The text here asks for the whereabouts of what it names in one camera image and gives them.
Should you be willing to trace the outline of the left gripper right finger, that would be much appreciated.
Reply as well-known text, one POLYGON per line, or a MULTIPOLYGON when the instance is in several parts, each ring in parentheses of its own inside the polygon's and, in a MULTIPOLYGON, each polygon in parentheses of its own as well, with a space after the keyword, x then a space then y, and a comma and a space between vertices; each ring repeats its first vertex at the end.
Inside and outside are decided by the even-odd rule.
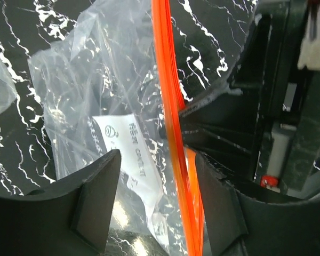
POLYGON ((204 153, 196 168, 213 255, 320 255, 320 198, 263 188, 204 153))

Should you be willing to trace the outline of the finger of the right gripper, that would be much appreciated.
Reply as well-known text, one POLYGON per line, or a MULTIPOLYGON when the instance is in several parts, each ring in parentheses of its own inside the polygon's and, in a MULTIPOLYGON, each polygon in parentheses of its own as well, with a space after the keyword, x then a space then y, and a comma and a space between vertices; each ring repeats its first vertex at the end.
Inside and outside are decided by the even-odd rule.
POLYGON ((226 168, 253 179, 254 135, 220 127, 185 127, 182 137, 189 148, 206 153, 226 168))
POLYGON ((210 125, 256 135, 259 124, 259 89, 211 87, 179 112, 186 123, 210 125))

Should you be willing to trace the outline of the clear bag orange zipper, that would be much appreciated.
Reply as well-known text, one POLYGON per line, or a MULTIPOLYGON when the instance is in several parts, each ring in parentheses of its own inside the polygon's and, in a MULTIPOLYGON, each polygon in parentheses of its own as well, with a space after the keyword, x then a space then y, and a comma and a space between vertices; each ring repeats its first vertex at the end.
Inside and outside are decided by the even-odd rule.
MULTIPOLYGON (((56 176, 113 149, 122 156, 111 227, 153 238, 155 255, 188 255, 158 79, 153 1, 95 1, 28 66, 56 176)), ((170 1, 174 86, 190 102, 232 69, 256 1, 170 1)))

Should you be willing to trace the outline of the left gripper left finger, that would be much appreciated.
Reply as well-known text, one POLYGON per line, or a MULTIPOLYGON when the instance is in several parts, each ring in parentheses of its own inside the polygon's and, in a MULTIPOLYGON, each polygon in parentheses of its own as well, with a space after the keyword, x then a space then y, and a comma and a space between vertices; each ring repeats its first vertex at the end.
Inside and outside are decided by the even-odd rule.
POLYGON ((121 154, 26 196, 0 197, 0 255, 103 255, 121 154))

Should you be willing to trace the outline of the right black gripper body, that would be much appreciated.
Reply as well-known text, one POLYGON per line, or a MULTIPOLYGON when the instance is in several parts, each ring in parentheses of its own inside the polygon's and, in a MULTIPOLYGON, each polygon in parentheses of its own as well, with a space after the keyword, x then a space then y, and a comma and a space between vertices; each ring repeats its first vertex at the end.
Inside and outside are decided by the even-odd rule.
POLYGON ((320 197, 320 1, 260 1, 230 85, 240 89, 248 154, 243 178, 293 197, 320 197))

